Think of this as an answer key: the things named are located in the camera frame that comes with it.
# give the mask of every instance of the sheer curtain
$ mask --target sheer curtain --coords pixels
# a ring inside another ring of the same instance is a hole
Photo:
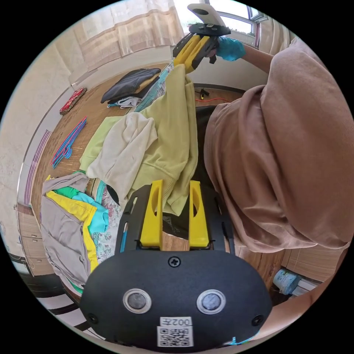
[[[143,49],[176,45],[183,36],[173,0],[123,0],[77,22],[55,47],[73,73]]]
[[[290,45],[293,34],[272,18],[260,23],[259,50],[275,55]]]

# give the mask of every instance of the qr code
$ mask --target qr code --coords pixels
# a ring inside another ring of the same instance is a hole
[[[192,326],[179,328],[158,327],[157,345],[159,347],[192,347],[192,328]]]

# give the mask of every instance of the gloved hand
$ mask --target gloved hand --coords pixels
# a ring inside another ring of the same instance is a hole
[[[213,49],[207,57],[212,57],[213,55],[220,56],[224,60],[235,61],[242,58],[246,51],[243,44],[237,39],[229,37],[219,37],[219,47]]]

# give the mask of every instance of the paint bucket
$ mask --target paint bucket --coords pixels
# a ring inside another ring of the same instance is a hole
[[[280,289],[282,294],[289,295],[298,286],[300,280],[300,275],[292,273],[287,269],[281,269],[275,275],[273,283]]]

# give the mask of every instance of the printed number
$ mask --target printed number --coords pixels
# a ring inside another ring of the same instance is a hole
[[[167,326],[190,326],[191,322],[188,318],[186,319],[164,318],[162,324]]]

